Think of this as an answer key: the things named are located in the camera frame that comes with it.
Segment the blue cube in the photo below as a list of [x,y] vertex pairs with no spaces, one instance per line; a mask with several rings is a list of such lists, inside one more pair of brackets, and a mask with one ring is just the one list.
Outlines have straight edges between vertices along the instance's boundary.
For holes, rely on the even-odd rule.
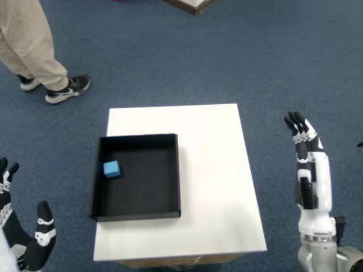
[[117,177],[121,175],[120,166],[117,160],[103,164],[103,173],[106,177]]

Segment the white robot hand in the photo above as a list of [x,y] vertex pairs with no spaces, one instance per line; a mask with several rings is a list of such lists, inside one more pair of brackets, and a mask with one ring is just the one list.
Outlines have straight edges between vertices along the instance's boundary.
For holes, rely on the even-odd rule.
[[285,122],[293,134],[297,155],[295,201],[301,209],[299,231],[309,240],[331,241],[336,234],[332,209],[329,159],[307,119],[289,112]]
[[19,219],[11,207],[12,177],[17,172],[19,165],[15,163],[9,170],[6,170],[6,167],[7,159],[2,158],[0,160],[0,227],[7,245],[0,245],[0,249],[5,249],[6,246],[10,248],[20,270],[38,271],[47,262],[56,242],[52,212],[46,201],[39,202],[36,232],[33,237],[29,236],[22,229]]

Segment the sneaker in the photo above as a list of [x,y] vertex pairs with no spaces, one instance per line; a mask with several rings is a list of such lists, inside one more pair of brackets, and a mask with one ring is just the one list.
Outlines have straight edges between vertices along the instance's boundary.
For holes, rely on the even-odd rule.
[[60,91],[47,90],[45,101],[50,104],[57,104],[72,96],[79,96],[83,94],[90,86],[91,80],[87,75],[76,76],[69,78],[69,83],[66,88]]
[[18,78],[20,79],[20,88],[26,92],[34,90],[40,84],[35,78],[27,79],[21,75],[18,75]]

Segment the black tray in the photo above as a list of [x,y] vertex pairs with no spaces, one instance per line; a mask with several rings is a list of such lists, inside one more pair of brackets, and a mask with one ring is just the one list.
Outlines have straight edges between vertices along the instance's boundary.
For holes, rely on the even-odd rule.
[[[117,160],[121,177],[103,163]],[[180,217],[176,134],[99,139],[90,217],[97,222]]]

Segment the white table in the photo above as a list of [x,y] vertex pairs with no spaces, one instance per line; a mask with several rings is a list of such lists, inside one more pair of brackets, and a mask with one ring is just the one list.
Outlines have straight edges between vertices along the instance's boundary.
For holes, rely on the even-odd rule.
[[178,135],[181,217],[97,223],[94,261],[267,250],[237,105],[109,111],[107,136],[162,133]]

